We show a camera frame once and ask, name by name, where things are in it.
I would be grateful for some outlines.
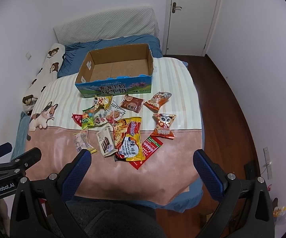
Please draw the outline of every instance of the white quilted headboard cover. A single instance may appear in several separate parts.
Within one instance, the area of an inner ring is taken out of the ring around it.
[[[124,8],[84,16],[54,27],[63,45],[133,35],[158,36],[158,24],[152,7]]]

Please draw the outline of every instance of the wooden floor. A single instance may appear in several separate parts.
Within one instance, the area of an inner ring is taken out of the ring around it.
[[[168,57],[189,64],[188,70],[198,92],[204,122],[204,151],[226,173],[245,179],[244,165],[257,160],[257,155],[247,122],[227,82],[208,56]],[[192,238],[198,234],[201,229],[200,213],[214,211],[218,205],[205,186],[203,190],[199,205],[184,213],[157,210],[157,221],[168,238]]]

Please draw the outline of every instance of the silver bolt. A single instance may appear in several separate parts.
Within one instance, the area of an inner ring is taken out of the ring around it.
[[[50,174],[48,178],[51,180],[55,180],[57,178],[57,174]]]
[[[27,181],[27,178],[26,178],[26,177],[23,177],[23,178],[21,178],[21,180],[20,180],[21,183],[26,183],[26,181]]]
[[[262,177],[258,177],[258,182],[264,183],[264,179]]]
[[[232,174],[232,173],[229,173],[227,176],[228,176],[228,178],[229,178],[230,180],[236,179],[236,176],[235,176],[234,174]]]

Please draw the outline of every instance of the white door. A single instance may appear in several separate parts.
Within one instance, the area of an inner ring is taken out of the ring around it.
[[[167,55],[201,56],[216,3],[217,0],[172,0]]]

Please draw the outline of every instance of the open cardboard box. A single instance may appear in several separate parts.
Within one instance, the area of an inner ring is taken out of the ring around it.
[[[150,93],[152,75],[148,44],[107,47],[87,53],[75,86],[85,98]]]

